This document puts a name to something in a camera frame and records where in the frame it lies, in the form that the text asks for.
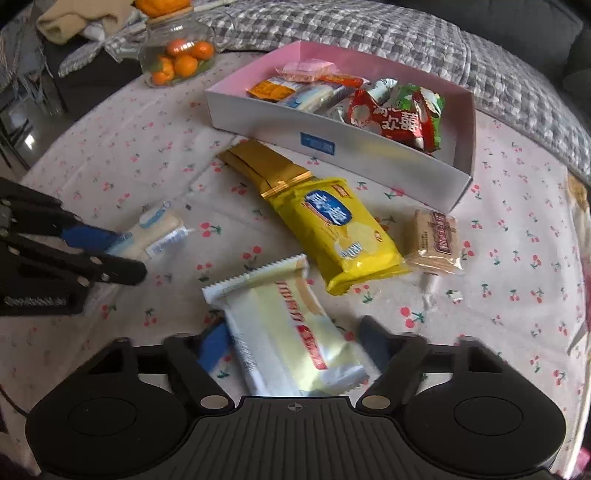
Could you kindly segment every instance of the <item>gray checkered blanket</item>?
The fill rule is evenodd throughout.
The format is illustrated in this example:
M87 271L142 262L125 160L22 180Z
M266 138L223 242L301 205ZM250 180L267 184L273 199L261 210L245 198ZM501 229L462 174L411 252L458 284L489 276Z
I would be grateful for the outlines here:
M202 20L230 50L270 51L306 40L438 75L473 92L479 110L542 145L591 185L591 135L550 81L496 44L445 20L368 0L240 0L203 14Z

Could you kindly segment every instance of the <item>pink box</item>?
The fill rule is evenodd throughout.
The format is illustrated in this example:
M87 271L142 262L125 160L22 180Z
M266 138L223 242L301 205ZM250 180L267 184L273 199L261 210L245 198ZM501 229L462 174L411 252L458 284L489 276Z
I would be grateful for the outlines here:
M289 61L322 59L341 72L371 81L395 78L445 97L441 150L434 157L328 117L255 99L247 89L276 75ZM475 108L472 94L422 70L375 55L299 41L274 50L206 91L215 128L280 145L403 190L415 200L449 213L472 181Z

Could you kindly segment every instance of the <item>cherry pattern tablecloth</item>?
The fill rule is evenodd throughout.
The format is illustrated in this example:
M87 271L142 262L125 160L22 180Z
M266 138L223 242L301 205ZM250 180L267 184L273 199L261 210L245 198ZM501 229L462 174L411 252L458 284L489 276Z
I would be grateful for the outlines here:
M0 382L22 408L114 338L146 345L200 332L221 314L204 302L203 286L301 252L255 188L216 158L238 139L211 128L203 91L256 56L221 55L213 70L172 89L150 89L142 78L130 83L62 135L26 176L25 185L61 198L92 225L130 228L143 207L172 200L194 232L147 264L143 284L122 287L90 315L0 319ZM453 211L465 274L442 280L434 307L425 307L418 274L359 284L341 297L324 292L314 268L309 283L349 341L370 314L392 332L431 342L453 344L464 335L485 342L563 411L567 437L554 470L568 476L587 411L589 256L579 238L588 246L589 211L552 155L482 113L476 119L475 181ZM403 191L277 150L318 177L346 178L404 245L419 204ZM235 400L246 393L231 352L213 375ZM24 419L3 399L0 405L18 460L34 467Z

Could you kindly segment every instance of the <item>green candy wrapper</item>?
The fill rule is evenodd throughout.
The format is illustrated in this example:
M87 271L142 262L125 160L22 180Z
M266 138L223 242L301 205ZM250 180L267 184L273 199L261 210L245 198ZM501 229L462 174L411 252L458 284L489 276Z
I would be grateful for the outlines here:
M414 112L419 106L419 121L423 126L423 135L432 135L432 138L425 139L425 145L431 144L431 148L425 148L425 151L435 151L441 148L441 133L439 122L445 106L445 99L438 93L434 93L424 87L418 87L409 83L403 85L395 92L393 107Z

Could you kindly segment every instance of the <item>towel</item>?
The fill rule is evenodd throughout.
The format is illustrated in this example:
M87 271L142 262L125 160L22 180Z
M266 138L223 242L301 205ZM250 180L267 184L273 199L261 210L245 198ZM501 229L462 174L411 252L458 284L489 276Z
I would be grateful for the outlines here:
M120 30L133 0L57 0L37 19L37 28L53 43L63 45L93 20L101 20L106 35Z

